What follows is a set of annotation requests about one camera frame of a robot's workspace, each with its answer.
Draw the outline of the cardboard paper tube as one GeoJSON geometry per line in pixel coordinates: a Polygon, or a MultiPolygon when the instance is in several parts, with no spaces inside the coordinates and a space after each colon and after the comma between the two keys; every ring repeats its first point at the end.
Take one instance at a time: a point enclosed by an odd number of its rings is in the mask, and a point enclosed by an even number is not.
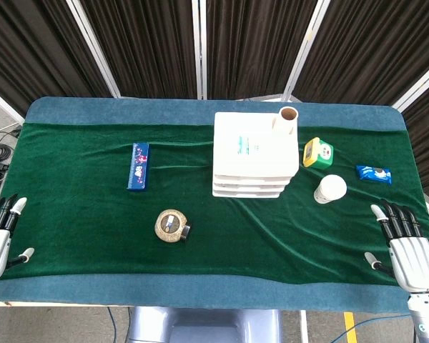
{"type": "Polygon", "coordinates": [[[282,107],[272,120],[272,130],[281,134],[296,134],[298,110],[292,106],[282,107]]]}

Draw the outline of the white paper cup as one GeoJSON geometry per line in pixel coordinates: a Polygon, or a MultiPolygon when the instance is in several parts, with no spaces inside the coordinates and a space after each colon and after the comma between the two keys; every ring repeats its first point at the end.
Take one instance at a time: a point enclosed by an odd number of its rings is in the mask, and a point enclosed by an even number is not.
{"type": "Polygon", "coordinates": [[[321,179],[314,191],[314,199],[319,204],[328,204],[343,198],[346,192],[347,184],[345,180],[336,174],[330,174],[321,179]]]}

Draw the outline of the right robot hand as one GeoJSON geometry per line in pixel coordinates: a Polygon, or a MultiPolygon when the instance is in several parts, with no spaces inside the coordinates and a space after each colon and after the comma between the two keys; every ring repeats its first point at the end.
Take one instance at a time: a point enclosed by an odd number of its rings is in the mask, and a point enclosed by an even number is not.
{"type": "Polygon", "coordinates": [[[372,269],[395,279],[405,291],[429,293],[429,241],[417,217],[407,207],[385,200],[382,204],[371,204],[370,209],[385,237],[391,266],[385,266],[370,252],[364,253],[366,261],[372,269]]]}

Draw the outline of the long blue printed box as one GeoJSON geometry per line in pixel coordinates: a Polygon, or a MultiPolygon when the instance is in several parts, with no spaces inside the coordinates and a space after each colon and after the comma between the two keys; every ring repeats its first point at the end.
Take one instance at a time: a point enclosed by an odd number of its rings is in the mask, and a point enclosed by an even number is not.
{"type": "Polygon", "coordinates": [[[140,192],[146,189],[149,160],[149,144],[133,143],[127,190],[140,192]]]}

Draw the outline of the stack of white boxes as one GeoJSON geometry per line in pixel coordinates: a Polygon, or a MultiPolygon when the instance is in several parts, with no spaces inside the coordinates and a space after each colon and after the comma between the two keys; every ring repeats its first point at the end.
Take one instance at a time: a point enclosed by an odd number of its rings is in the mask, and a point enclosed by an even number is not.
{"type": "Polygon", "coordinates": [[[293,178],[299,169],[296,134],[272,130],[277,113],[217,112],[213,175],[293,178]]]}

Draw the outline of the green yellow wipes box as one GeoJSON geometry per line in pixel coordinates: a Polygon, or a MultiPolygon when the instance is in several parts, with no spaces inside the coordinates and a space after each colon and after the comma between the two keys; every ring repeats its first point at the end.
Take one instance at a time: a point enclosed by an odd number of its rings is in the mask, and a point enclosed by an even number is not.
{"type": "Polygon", "coordinates": [[[332,165],[333,157],[333,146],[321,138],[315,137],[306,143],[302,163],[307,168],[327,169],[332,165]]]}

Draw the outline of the blue cookie packet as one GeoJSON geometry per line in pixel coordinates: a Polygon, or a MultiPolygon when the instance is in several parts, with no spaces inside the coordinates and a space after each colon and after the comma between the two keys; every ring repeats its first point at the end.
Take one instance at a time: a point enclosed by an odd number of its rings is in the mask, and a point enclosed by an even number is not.
{"type": "Polygon", "coordinates": [[[392,184],[392,175],[389,169],[357,165],[356,172],[359,180],[392,184]]]}

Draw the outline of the green velvet cloth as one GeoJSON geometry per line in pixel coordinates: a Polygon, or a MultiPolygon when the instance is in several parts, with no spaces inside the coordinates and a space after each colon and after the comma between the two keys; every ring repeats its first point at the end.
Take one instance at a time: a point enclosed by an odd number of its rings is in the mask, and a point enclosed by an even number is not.
{"type": "Polygon", "coordinates": [[[7,279],[59,274],[229,274],[289,284],[384,284],[364,259],[390,262],[370,205],[408,207],[429,239],[429,216],[406,131],[302,126],[335,149],[331,174],[347,194],[318,204],[324,172],[300,168],[276,199],[212,195],[213,128],[192,125],[25,124],[4,183],[27,198],[11,254],[34,256],[7,279]],[[149,144],[147,185],[127,190],[133,143],[149,144]],[[357,165],[389,169],[392,184],[359,180],[357,165]],[[186,241],[154,233],[166,209],[191,225],[186,241]]]}

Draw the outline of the grey robot torso base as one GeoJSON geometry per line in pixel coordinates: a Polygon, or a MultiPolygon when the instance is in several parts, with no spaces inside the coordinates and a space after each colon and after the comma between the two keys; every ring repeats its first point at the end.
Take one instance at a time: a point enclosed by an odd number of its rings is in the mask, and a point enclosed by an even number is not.
{"type": "Polygon", "coordinates": [[[127,343],[282,343],[276,309],[134,307],[127,343]]]}

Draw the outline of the blue table cover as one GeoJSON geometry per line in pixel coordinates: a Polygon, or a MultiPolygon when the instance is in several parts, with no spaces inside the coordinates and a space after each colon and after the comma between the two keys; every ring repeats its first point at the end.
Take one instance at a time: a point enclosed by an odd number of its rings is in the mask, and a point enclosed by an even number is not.
{"type": "MultiPolygon", "coordinates": [[[[276,110],[276,102],[74,98],[45,96],[26,116],[32,124],[208,124],[218,111],[276,110]]],[[[405,312],[397,286],[286,284],[244,276],[68,274],[0,281],[1,302],[24,305],[160,305],[190,308],[405,312]]]]}

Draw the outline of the white table leg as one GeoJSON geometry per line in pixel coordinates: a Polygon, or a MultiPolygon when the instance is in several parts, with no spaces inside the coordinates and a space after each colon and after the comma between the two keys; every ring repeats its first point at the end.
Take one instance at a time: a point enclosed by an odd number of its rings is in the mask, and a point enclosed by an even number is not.
{"type": "Polygon", "coordinates": [[[300,315],[300,342],[309,343],[308,330],[307,330],[307,312],[305,310],[300,310],[299,315],[300,315]]]}

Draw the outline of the round grain jar black lid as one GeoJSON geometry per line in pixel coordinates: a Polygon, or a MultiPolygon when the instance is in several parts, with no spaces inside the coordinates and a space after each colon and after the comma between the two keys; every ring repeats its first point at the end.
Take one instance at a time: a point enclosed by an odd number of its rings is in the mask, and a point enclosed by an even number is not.
{"type": "Polygon", "coordinates": [[[186,241],[191,225],[186,216],[176,209],[166,209],[159,214],[154,225],[154,233],[167,243],[186,241]]]}

